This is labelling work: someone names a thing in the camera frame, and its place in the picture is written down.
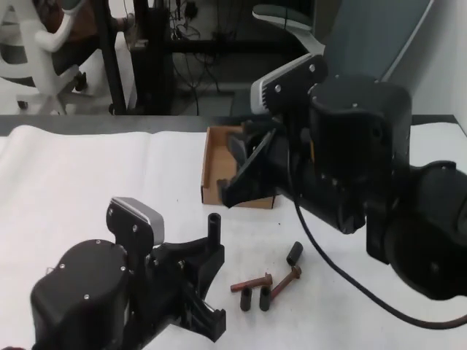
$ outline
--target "desk leg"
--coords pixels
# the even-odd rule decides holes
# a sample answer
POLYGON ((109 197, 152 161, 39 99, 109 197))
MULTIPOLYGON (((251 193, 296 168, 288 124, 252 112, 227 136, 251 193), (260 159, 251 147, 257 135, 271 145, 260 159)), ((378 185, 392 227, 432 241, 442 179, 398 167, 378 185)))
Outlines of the desk leg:
POLYGON ((115 115, 127 114, 125 95, 123 93, 122 79, 118 68, 117 53, 115 52, 115 32, 112 29, 112 15, 106 0, 95 0, 94 16, 101 43, 104 67, 109 83, 110 94, 115 115))

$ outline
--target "screw head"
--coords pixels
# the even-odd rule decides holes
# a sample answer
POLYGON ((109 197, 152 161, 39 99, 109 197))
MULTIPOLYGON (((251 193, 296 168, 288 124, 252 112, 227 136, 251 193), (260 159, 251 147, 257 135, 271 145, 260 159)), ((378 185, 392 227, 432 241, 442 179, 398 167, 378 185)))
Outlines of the screw head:
POLYGON ((430 264, 430 270, 431 270, 431 273, 437 275, 437 274, 439 273, 439 265, 438 265, 436 262, 433 261, 433 262, 430 264))
POLYGON ((296 279, 300 279, 300 275, 301 275, 301 268, 300 266, 292 266, 292 272, 293 272, 293 275, 296 279))
POLYGON ((264 278, 266 279, 266 282, 271 286, 272 285, 272 275, 270 273, 265 273, 264 278))

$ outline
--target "white wall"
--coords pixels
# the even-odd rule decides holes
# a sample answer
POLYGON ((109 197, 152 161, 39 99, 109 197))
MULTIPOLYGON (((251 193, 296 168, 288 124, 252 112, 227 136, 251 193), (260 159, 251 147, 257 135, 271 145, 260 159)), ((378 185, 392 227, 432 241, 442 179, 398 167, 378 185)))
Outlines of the white wall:
POLYGON ((454 114, 467 131, 466 0, 435 0, 391 80, 411 90, 414 114, 454 114))

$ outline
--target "chair backrest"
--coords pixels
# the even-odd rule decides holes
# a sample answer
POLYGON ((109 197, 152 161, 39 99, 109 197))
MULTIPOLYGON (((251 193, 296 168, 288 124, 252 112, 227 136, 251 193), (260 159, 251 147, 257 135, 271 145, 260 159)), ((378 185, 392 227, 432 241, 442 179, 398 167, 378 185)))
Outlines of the chair backrest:
POLYGON ((34 81, 40 92, 54 94, 59 76, 53 68, 52 55, 43 50, 35 40, 36 33, 46 31, 32 0, 0 1, 0 77, 20 82, 34 81), (19 30, 20 40, 11 42, 9 34, 19 30))
POLYGON ((329 72, 386 80, 434 0, 343 0, 324 51, 329 72))

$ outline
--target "black desk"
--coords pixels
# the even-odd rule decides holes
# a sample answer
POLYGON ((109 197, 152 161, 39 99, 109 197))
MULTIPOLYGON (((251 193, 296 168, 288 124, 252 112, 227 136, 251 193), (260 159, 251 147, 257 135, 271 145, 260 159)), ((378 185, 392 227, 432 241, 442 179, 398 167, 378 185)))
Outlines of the black desk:
MULTIPOLYGON (((62 135, 101 135, 113 133, 160 131, 205 132, 209 126, 239 125, 251 117, 196 117, 196 116, 112 116, 112 115, 0 115, 0 137, 8 136, 21 125, 30 125, 62 135)), ((256 117, 255 120, 268 117, 256 117)), ((414 115, 413 125, 454 123, 453 115, 414 115)))

